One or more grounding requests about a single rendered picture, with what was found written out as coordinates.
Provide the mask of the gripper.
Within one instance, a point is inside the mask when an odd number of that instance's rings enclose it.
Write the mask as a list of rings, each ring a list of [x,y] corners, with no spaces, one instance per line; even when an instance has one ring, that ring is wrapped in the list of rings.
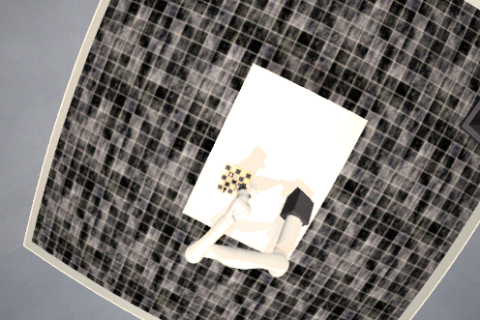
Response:
[[[240,190],[240,189],[245,189],[245,190],[247,190],[246,187],[245,187],[245,185],[242,185],[242,184],[240,184],[240,183],[238,183],[238,184],[236,185],[236,187],[238,187],[238,190]]]

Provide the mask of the black and tan chessboard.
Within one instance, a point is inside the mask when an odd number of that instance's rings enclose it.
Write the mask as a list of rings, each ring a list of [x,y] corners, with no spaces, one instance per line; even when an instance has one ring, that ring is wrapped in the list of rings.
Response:
[[[231,177],[229,176],[230,173],[232,174]],[[250,172],[246,169],[233,165],[229,162],[225,162],[225,165],[223,167],[223,170],[221,172],[217,185],[215,186],[215,190],[223,192],[224,188],[226,188],[225,194],[236,198],[236,195],[237,195],[237,192],[235,191],[236,185],[238,183],[242,185],[250,184],[254,175],[255,174],[253,172]],[[233,184],[234,176],[237,176],[235,184]],[[230,178],[231,180],[228,181],[228,178]],[[226,183],[228,183],[227,186],[225,185]]]

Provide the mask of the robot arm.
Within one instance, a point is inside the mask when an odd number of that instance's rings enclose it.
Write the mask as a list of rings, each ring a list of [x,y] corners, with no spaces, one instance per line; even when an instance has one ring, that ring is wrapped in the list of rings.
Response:
[[[282,276],[288,269],[288,260],[296,238],[299,236],[302,222],[289,215],[273,249],[273,252],[259,252],[239,247],[228,247],[214,244],[236,222],[235,211],[241,218],[247,217],[251,212],[249,194],[257,196],[257,191],[250,185],[240,189],[226,213],[210,228],[199,240],[192,241],[186,249],[186,258],[191,263],[199,262],[202,257],[213,258],[228,267],[237,269],[267,269],[272,276]],[[242,199],[242,198],[244,199]],[[248,206],[249,205],[249,206]],[[214,244],[214,245],[213,245]],[[275,253],[278,252],[278,253]]]

